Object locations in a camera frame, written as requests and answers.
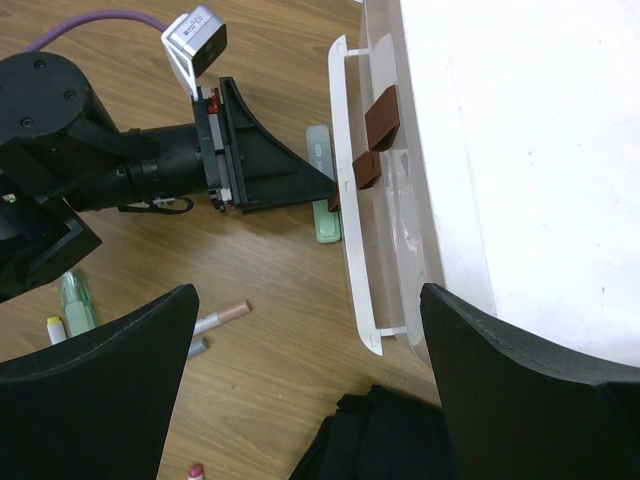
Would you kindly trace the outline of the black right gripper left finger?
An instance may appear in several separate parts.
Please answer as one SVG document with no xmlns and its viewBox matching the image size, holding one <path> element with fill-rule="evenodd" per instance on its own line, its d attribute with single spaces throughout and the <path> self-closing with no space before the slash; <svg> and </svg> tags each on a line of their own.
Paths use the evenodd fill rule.
<svg viewBox="0 0 640 480">
<path fill-rule="evenodd" d="M 1 365 L 4 479 L 153 479 L 199 298 L 175 288 L 87 333 Z"/>
</svg>

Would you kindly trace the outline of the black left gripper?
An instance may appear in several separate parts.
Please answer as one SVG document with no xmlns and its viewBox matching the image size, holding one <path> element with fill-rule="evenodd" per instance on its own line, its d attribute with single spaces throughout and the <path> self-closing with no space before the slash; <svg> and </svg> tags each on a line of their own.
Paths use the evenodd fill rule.
<svg viewBox="0 0 640 480">
<path fill-rule="evenodd" d="M 233 78 L 219 83 L 222 133 L 217 110 L 210 112 L 215 91 L 197 87 L 197 93 L 194 119 L 207 193 L 217 210 L 247 214 L 314 201 L 316 169 L 260 124 Z"/>
</svg>

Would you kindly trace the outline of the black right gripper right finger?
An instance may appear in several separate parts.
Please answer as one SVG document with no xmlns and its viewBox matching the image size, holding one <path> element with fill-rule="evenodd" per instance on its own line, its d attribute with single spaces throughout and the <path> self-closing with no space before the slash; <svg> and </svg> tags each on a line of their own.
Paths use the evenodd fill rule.
<svg viewBox="0 0 640 480">
<path fill-rule="evenodd" d="M 545 340 L 436 284 L 423 331 L 463 479 L 636 479 L 639 370 Z"/>
</svg>

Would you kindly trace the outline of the white bottom drawer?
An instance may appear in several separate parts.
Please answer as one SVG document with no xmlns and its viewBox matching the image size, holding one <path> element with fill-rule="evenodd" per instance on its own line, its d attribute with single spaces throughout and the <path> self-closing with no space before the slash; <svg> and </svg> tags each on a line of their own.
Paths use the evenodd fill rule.
<svg viewBox="0 0 640 480">
<path fill-rule="evenodd" d="M 406 341 L 425 364 L 431 362 L 420 314 L 424 284 L 443 272 L 421 155 L 399 134 L 380 153 L 381 176 L 369 189 L 356 186 L 352 162 L 368 150 L 365 113 L 389 86 L 403 85 L 396 72 L 393 41 L 349 48 L 338 37 L 328 52 L 329 92 L 343 250 L 358 335 L 373 353 L 383 340 Z"/>
</svg>

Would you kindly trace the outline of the white drawer cabinet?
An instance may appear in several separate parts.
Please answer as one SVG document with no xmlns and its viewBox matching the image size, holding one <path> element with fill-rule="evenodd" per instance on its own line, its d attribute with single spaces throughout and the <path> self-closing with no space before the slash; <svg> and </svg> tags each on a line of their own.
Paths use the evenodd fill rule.
<svg viewBox="0 0 640 480">
<path fill-rule="evenodd" d="M 367 1 L 393 41 L 443 272 L 477 308 L 639 362 L 639 5 Z"/>
</svg>

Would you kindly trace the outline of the yellow tip marker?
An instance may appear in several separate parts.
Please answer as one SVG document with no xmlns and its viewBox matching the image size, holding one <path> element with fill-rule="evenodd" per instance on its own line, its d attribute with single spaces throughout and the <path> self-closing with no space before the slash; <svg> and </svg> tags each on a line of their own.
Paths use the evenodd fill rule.
<svg viewBox="0 0 640 480">
<path fill-rule="evenodd" d="M 46 320 L 46 327 L 52 345 L 59 344 L 67 339 L 65 325 L 60 317 L 49 317 Z"/>
</svg>

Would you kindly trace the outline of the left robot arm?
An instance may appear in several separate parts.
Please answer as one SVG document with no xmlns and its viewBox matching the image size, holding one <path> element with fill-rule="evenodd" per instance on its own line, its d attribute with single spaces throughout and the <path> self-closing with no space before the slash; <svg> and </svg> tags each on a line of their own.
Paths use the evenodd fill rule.
<svg viewBox="0 0 640 480">
<path fill-rule="evenodd" d="M 67 58 L 1 63 L 1 297 L 46 285 L 101 243 L 86 211 L 178 215 L 206 194 L 224 214 L 325 200 L 332 179 L 271 135 L 235 81 L 201 92 L 189 124 L 120 131 Z"/>
</svg>

